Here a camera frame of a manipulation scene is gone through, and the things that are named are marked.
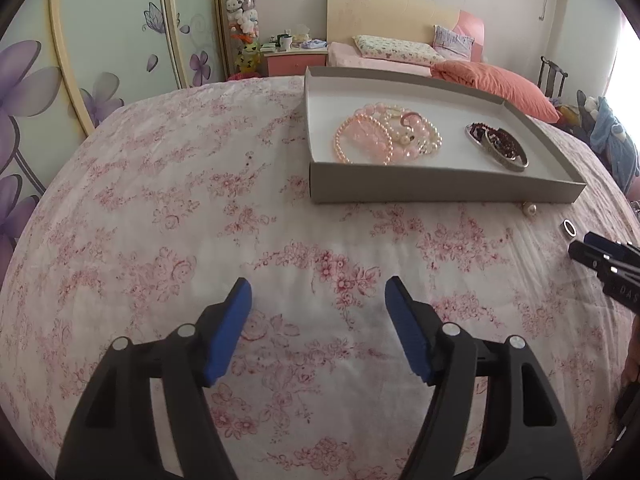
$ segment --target white cup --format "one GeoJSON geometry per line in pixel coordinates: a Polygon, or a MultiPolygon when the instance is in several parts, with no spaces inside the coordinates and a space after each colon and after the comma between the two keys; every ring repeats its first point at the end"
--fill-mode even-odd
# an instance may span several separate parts
{"type": "Polygon", "coordinates": [[[291,50],[291,42],[292,41],[293,41],[293,38],[280,38],[280,46],[284,50],[291,50]]]}

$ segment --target pillow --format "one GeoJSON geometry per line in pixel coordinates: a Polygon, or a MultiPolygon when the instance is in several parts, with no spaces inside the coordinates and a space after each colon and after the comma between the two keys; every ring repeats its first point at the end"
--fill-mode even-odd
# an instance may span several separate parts
{"type": "Polygon", "coordinates": [[[450,61],[471,61],[471,47],[474,38],[463,36],[436,25],[436,38],[433,40],[433,49],[444,59],[450,61]]]}
{"type": "Polygon", "coordinates": [[[362,57],[371,59],[386,59],[423,66],[431,66],[445,60],[432,49],[431,45],[426,43],[379,38],[378,36],[354,36],[353,40],[362,57]]]}
{"type": "Polygon", "coordinates": [[[431,76],[507,99],[521,112],[545,123],[557,123],[560,118],[540,88],[522,76],[497,66],[471,61],[445,61],[431,67],[431,76]]]}

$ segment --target pile of clothes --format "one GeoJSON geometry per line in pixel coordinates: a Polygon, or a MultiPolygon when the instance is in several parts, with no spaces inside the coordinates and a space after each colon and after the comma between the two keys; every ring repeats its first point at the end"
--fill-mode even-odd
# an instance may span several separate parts
{"type": "Polygon", "coordinates": [[[588,145],[626,194],[635,177],[640,176],[636,145],[611,111],[606,98],[596,100],[587,97],[582,90],[578,90],[577,97],[578,114],[560,107],[565,121],[556,126],[588,145]]]}

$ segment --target pink bed sheet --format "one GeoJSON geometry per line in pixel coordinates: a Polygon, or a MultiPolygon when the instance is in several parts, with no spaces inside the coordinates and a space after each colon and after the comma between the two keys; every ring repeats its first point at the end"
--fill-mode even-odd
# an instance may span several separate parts
{"type": "Polygon", "coordinates": [[[398,63],[384,59],[368,59],[362,57],[357,48],[346,43],[333,42],[329,45],[329,66],[346,66],[351,68],[373,68],[376,70],[391,70],[430,77],[431,70],[427,66],[398,63]]]}
{"type": "MultiPolygon", "coordinates": [[[[301,77],[213,84],[121,108],[80,146],[0,291],[0,404],[30,451],[53,471],[110,341],[164,337],[244,276],[254,308],[228,373],[206,391],[239,478],[394,479],[431,398],[386,313],[384,283],[398,274],[474,336],[527,339],[589,472],[615,438],[631,315],[567,257],[559,225],[640,235],[591,150],[538,123],[588,186],[534,218],[509,203],[316,206],[304,115],[301,77]]],[[[461,468],[482,413],[478,402],[461,468]]],[[[179,471],[166,419],[158,428],[179,471]]]]}

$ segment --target headboard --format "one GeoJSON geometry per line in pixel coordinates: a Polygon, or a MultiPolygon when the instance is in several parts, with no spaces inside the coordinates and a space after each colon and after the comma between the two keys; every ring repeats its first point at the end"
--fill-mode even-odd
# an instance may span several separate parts
{"type": "Polygon", "coordinates": [[[476,41],[471,59],[480,61],[484,23],[464,10],[434,0],[327,0],[326,40],[353,43],[358,34],[433,44],[434,25],[476,41]]]}

